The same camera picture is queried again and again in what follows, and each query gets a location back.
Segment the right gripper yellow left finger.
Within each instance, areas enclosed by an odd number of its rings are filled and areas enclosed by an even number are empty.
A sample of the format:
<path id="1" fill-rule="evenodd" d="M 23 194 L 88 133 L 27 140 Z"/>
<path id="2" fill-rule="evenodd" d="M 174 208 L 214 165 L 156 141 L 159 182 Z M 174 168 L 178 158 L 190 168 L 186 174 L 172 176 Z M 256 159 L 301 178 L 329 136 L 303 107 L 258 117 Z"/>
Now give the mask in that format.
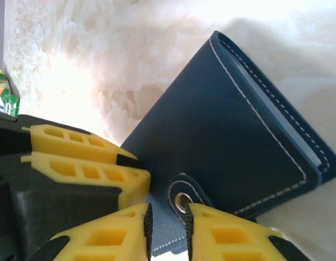
<path id="1" fill-rule="evenodd" d="M 152 233 L 141 203 L 56 234 L 28 261 L 151 261 Z"/>

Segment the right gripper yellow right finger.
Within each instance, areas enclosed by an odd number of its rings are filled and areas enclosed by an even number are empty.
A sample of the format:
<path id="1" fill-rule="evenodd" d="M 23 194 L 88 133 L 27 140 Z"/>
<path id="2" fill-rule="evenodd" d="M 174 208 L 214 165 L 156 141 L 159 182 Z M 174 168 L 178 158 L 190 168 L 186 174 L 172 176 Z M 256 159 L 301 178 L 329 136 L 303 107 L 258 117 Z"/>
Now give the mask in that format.
<path id="1" fill-rule="evenodd" d="M 280 232 L 199 203 L 185 230 L 189 261 L 311 261 Z"/>

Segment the navy leather card holder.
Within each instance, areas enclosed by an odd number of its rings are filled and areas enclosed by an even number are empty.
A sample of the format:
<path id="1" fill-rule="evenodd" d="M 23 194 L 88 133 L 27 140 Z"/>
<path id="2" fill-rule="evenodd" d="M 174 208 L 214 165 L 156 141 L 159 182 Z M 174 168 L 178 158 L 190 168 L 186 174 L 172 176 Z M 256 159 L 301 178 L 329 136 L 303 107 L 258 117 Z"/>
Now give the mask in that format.
<path id="1" fill-rule="evenodd" d="M 122 148 L 151 173 L 153 256 L 186 250 L 179 197 L 254 221 L 336 177 L 336 154 L 217 31 Z"/>

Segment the green Fox's candy bag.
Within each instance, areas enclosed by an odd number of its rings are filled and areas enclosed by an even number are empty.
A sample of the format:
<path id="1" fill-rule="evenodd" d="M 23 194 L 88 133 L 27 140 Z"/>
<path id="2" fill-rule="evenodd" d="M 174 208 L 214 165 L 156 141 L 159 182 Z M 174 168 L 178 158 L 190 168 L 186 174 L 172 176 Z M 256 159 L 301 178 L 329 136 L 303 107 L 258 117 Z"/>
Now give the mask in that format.
<path id="1" fill-rule="evenodd" d="M 12 94 L 7 76 L 0 69 L 0 113 L 18 116 L 20 98 Z"/>

